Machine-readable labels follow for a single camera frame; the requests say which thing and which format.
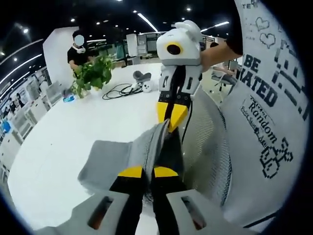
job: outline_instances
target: white table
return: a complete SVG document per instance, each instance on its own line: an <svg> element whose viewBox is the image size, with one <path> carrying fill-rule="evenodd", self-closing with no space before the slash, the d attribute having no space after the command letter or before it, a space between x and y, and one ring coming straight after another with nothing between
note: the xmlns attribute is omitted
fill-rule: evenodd
<svg viewBox="0 0 313 235"><path fill-rule="evenodd" d="M133 72L160 77L161 64L117 68L103 91L133 83ZM8 185L18 213L34 230L58 226L90 197L77 176L95 140L129 142L157 124L159 92L113 100L91 94L58 102L34 127L18 152Z"/></svg>

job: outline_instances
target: potted plant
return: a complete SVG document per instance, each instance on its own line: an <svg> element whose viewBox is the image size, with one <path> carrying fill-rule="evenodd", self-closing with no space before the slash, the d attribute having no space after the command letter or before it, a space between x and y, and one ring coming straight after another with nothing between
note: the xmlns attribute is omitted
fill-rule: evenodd
<svg viewBox="0 0 313 235"><path fill-rule="evenodd" d="M93 61L87 62L75 71L76 79L71 86L74 94L84 98L84 91L102 89L104 84L111 80L113 69L112 59L104 54L95 57Z"/></svg>

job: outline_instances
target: black cable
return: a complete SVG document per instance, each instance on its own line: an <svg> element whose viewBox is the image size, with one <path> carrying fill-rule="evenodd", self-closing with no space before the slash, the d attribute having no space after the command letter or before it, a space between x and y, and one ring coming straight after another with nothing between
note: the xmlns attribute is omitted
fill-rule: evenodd
<svg viewBox="0 0 313 235"><path fill-rule="evenodd" d="M186 131L187 131L187 128L188 128L190 119L191 119L191 115L192 115L192 101L191 101L191 104L190 104L190 114L189 114L189 118L188 118L188 121L187 121L186 126L185 126L184 134L182 135L182 138L181 138L181 144L184 142L185 135L186 135Z"/></svg>
<svg viewBox="0 0 313 235"><path fill-rule="evenodd" d="M124 88L122 88L121 90L116 90L117 87L119 86L126 86ZM130 88L132 86L132 84L130 83L122 83L122 84L118 84L115 87L113 87L111 90L109 90L107 93L105 93L102 96L103 100L110 100L110 99L116 99L116 98L120 98L120 97L124 97L124 96L129 96L129 95L133 95L133 94L138 94L142 92L142 87L137 88L136 90L132 90L130 89L130 91L126 91L128 88ZM109 97L110 93L113 92L117 92L118 96L114 96L114 97Z"/></svg>

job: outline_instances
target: black ceiling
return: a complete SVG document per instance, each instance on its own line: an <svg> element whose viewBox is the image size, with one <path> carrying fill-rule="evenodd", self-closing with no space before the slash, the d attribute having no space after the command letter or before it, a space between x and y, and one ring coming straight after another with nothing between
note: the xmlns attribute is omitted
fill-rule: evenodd
<svg viewBox="0 0 313 235"><path fill-rule="evenodd" d="M192 9L190 12L186 11L188 6ZM18 3L11 0L6 2L5 13L1 15L0 52L3 51L5 56L0 55L0 63L17 49L45 39L55 28L80 26L85 29L88 40L103 39L106 35L108 43L114 43L118 37L134 30L137 33L152 32L133 13L134 10L148 18L159 31L170 30L171 24L181 21L181 18L193 20L200 28L207 28L224 21L232 22L233 17L238 16L234 0L27 0ZM217 27L204 34L226 37L230 26ZM29 29L26 34L22 32L25 27ZM0 65L0 81L13 68L38 53L42 53L42 42L18 52L16 62L13 57L9 58ZM10 79L18 79L28 72L29 66L43 64L42 56L23 66Z"/></svg>

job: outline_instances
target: face mask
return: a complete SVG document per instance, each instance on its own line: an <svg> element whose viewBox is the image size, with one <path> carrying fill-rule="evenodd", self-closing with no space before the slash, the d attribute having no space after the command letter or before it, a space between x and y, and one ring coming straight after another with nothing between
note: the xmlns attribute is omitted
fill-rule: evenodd
<svg viewBox="0 0 313 235"><path fill-rule="evenodd" d="M83 53L86 52L86 49L84 47L76 48L76 47L72 46L72 48L74 48L77 51L78 54L83 54Z"/></svg>

